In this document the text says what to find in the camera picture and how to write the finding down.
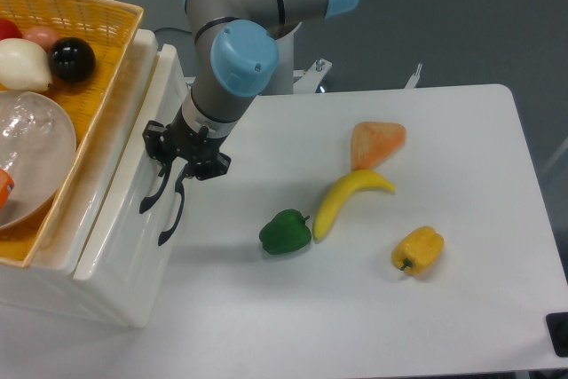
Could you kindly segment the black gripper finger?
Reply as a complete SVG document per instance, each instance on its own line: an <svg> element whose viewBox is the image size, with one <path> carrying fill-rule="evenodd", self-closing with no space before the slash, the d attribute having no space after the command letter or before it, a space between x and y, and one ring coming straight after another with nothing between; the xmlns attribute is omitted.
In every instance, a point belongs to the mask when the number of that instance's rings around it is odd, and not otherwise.
<svg viewBox="0 0 568 379"><path fill-rule="evenodd" d="M181 180L195 178L203 181L225 175L232 159L223 153L215 153L207 160L192 159L187 162L181 172Z"/></svg>
<svg viewBox="0 0 568 379"><path fill-rule="evenodd" d="M172 141L170 127L150 120L144 128L142 136L148 156L160 163L161 169L158 176L163 178L177 157L177 149Z"/></svg>

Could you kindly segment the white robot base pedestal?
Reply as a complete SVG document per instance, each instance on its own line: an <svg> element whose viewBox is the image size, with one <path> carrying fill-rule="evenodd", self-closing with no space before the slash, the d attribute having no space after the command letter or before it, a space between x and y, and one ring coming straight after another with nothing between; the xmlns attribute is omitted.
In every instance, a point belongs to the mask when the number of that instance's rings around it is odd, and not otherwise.
<svg viewBox="0 0 568 379"><path fill-rule="evenodd" d="M262 95L288 95L293 93L295 35L301 26L301 23L287 26L278 33L275 42L278 48L279 62Z"/></svg>

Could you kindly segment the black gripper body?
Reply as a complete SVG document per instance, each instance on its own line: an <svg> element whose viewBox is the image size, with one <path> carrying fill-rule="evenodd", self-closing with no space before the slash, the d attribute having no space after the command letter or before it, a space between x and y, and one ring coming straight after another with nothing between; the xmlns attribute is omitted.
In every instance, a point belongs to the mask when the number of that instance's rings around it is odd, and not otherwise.
<svg viewBox="0 0 568 379"><path fill-rule="evenodd" d="M193 130L185 121L182 111L178 110L174 120L169 124L172 141L177 149L177 157L186 160L207 160L215 153L221 153L220 147L225 137L212 138L212 129L206 125L198 125Z"/></svg>

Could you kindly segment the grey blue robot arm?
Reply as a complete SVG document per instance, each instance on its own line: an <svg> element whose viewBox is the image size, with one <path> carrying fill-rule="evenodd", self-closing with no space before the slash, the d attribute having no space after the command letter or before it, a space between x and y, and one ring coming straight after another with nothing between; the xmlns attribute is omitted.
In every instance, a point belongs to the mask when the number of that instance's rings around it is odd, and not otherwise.
<svg viewBox="0 0 568 379"><path fill-rule="evenodd" d="M359 0L182 0L199 72L172 123L150 122L149 156L167 178L176 159L199 180L224 174L219 149L279 64L278 40L303 21L353 10Z"/></svg>

